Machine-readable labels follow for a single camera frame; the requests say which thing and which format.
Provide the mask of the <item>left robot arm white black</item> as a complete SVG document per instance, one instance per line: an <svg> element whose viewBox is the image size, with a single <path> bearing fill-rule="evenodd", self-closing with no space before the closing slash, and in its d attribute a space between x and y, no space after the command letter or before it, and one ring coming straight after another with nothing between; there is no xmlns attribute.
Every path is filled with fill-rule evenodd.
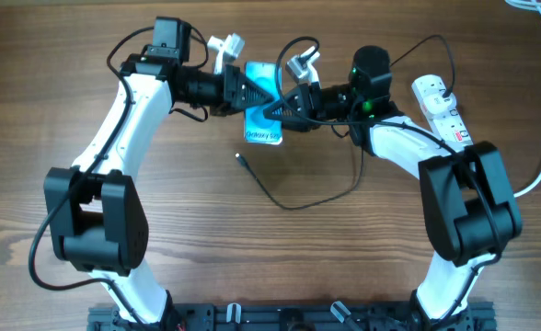
<svg viewBox="0 0 541 331"><path fill-rule="evenodd" d="M48 234L55 256L100 283L127 330L167 330L180 317L149 268L149 228L135 179L162 121L171 113L228 116L271 102L271 93L234 62L236 34L204 38L190 23L158 17L153 38L113 68L117 96L90 145L44 180Z"/></svg>

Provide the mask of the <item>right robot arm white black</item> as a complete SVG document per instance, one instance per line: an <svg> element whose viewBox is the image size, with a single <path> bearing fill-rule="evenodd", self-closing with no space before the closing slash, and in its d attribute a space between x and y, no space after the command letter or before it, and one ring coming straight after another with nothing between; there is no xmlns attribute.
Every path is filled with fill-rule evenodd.
<svg viewBox="0 0 541 331"><path fill-rule="evenodd" d="M391 83L388 52L363 46L346 84L300 84L263 114L291 131L346 126L356 146L419 180L434 255L414 301L424 324L442 327L466 309L479 272L498 263L520 235L521 214L499 150L489 142L446 142L424 130L392 101Z"/></svg>

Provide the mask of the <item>white charger plug adapter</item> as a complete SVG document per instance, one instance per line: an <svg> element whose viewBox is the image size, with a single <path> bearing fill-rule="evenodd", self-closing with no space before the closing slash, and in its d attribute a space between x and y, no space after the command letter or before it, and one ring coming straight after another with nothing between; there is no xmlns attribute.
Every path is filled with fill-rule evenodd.
<svg viewBox="0 0 541 331"><path fill-rule="evenodd" d="M437 117L445 111L454 108L456 105L456 97L451 93L448 97L444 97L441 93L428 95L422 99L421 108L430 117Z"/></svg>

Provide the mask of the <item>white power strip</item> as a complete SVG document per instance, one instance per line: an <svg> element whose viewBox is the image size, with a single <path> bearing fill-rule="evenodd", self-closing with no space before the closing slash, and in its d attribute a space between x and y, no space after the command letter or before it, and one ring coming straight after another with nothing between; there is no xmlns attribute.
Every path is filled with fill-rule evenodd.
<svg viewBox="0 0 541 331"><path fill-rule="evenodd" d="M417 78L411 85L412 91L420 104L420 109L428 121L433 133L446 142L452 142L462 145L471 145L473 143L471 135L462 121L458 109L457 101L454 108L445 111L437 117L430 117L421 108L422 99L428 95L446 92L446 86L440 76L426 74Z"/></svg>

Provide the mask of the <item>black mounting rail base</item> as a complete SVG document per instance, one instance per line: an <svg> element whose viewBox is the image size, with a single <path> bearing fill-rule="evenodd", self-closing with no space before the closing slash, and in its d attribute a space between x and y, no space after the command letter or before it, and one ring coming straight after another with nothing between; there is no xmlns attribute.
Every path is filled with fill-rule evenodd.
<svg viewBox="0 0 541 331"><path fill-rule="evenodd" d="M348 305L337 317L329 305L176 304L181 324L162 330L427 330L408 302ZM492 302L470 303L459 317L437 330L498 330ZM90 308L86 330L140 330L117 306Z"/></svg>

